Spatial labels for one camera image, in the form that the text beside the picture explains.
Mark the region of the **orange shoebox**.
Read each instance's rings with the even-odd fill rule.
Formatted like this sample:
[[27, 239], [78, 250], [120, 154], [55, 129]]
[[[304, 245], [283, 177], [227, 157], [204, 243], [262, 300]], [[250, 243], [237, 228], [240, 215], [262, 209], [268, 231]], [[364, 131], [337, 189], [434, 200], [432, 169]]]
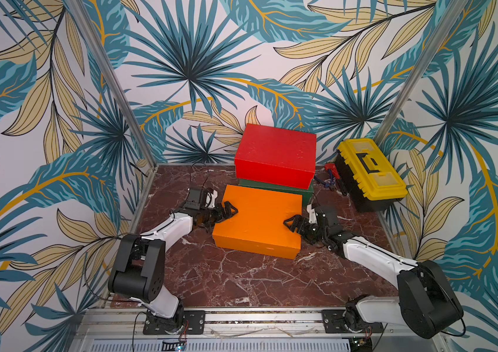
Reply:
[[300, 253], [301, 237], [284, 225], [302, 214], [300, 195], [228, 185], [223, 200], [238, 214], [215, 225], [216, 246], [289, 260]]

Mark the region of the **red shoebox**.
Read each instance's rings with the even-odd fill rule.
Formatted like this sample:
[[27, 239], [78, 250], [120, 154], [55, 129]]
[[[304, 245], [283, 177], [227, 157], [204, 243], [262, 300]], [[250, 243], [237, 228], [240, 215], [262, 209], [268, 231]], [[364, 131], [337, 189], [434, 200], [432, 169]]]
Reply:
[[316, 136], [249, 124], [234, 165], [238, 179], [307, 189], [316, 169]]

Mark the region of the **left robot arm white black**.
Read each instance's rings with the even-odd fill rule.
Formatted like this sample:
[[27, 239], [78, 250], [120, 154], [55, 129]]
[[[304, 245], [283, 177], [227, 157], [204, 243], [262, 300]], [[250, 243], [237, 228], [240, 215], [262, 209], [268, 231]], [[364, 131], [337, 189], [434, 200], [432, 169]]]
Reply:
[[237, 214], [229, 201], [218, 202], [214, 189], [190, 189], [186, 200], [154, 229], [121, 239], [108, 290], [142, 304], [158, 318], [175, 318], [180, 300], [164, 286], [167, 250], [193, 230], [209, 230]]

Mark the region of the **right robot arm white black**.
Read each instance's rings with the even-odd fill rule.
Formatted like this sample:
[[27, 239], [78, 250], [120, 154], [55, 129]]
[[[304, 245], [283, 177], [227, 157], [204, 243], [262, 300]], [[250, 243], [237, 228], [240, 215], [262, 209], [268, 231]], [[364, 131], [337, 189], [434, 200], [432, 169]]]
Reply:
[[347, 331], [359, 333], [372, 324], [397, 324], [431, 339], [463, 321], [463, 307], [436, 262], [401, 257], [345, 230], [335, 208], [310, 208], [309, 215], [294, 215], [284, 220], [284, 226], [307, 243], [321, 243], [340, 258], [369, 269], [397, 289], [397, 296], [363, 295], [347, 302], [342, 318]]

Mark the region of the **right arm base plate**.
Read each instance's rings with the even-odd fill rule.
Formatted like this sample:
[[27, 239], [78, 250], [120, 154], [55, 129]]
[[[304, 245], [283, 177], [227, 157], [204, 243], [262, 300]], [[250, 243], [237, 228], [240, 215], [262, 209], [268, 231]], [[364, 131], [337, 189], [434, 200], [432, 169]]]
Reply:
[[321, 311], [322, 323], [327, 334], [336, 333], [381, 333], [381, 323], [364, 323], [351, 312], [347, 317], [346, 309], [324, 309]]

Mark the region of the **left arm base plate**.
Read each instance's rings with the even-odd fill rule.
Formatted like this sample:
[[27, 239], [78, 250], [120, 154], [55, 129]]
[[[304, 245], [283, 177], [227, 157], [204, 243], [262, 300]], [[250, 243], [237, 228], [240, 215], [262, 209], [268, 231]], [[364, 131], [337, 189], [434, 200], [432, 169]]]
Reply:
[[187, 310], [177, 312], [173, 318], [161, 318], [148, 313], [143, 327], [144, 335], [190, 335], [204, 333], [206, 312], [204, 310]]

